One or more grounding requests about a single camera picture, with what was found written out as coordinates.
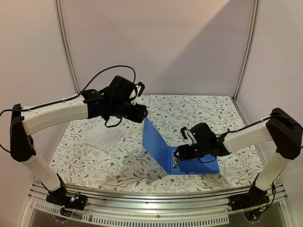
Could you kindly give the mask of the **chrome lever arch clip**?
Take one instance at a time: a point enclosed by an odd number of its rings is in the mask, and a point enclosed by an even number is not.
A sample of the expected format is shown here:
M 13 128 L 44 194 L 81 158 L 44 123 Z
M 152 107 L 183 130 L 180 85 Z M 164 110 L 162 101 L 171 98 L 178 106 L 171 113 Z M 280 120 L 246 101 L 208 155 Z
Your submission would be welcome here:
M 179 159 L 175 157 L 174 152 L 172 152 L 172 168 L 179 169 Z

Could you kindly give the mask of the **blue folder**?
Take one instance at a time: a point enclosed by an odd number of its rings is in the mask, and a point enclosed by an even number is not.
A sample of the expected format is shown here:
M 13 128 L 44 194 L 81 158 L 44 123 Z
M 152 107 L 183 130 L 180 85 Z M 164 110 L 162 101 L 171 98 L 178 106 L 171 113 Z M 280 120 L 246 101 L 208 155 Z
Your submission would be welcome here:
M 211 155 L 202 158 L 203 162 L 197 158 L 179 161 L 179 169 L 173 169 L 172 152 L 177 147 L 168 146 L 148 118 L 144 120 L 142 145 L 169 175 L 218 174 L 220 172 L 216 158 Z

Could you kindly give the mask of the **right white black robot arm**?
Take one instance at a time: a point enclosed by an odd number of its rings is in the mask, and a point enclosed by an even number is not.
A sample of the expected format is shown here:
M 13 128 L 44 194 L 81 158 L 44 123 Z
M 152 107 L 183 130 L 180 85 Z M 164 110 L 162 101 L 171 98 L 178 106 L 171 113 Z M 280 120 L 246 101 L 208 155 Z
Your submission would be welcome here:
M 282 109 L 275 108 L 270 115 L 257 122 L 220 135 L 215 134 L 206 123 L 199 123 L 191 129 L 184 127 L 181 133 L 188 143 L 174 151 L 173 157 L 179 161 L 206 155 L 223 157 L 250 145 L 274 142 L 275 153 L 255 178 L 249 191 L 250 194 L 264 195 L 288 163 L 299 156 L 303 127 Z

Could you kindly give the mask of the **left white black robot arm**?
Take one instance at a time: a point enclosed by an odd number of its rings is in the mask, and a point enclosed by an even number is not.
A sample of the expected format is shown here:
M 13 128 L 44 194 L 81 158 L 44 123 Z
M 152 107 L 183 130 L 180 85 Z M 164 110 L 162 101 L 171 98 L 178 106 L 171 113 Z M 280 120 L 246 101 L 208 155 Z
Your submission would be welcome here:
M 40 156 L 32 135 L 43 129 L 73 121 L 102 117 L 127 119 L 142 123 L 147 116 L 147 107 L 136 102 L 140 91 L 130 88 L 114 93 L 110 88 L 97 91 L 89 89 L 81 94 L 51 103 L 23 108 L 13 106 L 10 121 L 11 157 L 26 166 L 49 192 L 64 189 L 61 177 L 53 172 Z

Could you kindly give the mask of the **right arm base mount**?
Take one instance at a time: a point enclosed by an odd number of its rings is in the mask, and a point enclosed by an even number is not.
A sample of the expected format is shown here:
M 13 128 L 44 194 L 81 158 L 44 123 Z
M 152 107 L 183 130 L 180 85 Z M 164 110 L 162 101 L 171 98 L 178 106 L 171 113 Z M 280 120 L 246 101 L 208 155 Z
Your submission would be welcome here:
M 229 197 L 228 206 L 232 211 L 242 210 L 244 218 L 251 223 L 258 222 L 265 211 L 267 211 L 274 202 L 276 195 L 276 186 L 271 185 L 273 195 L 270 200 L 267 191 L 262 191 L 256 186 L 251 186 L 247 193 L 232 195 Z

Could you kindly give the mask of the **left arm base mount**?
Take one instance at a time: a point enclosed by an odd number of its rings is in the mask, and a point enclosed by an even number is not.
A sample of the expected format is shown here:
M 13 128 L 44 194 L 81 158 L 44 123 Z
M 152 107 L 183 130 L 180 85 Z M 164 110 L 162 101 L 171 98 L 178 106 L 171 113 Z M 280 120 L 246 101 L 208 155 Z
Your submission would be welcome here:
M 88 197 L 80 192 L 75 192 L 72 196 L 68 196 L 66 189 L 63 188 L 49 192 L 46 201 L 61 206 L 60 215 L 71 217 L 73 210 L 85 209 Z

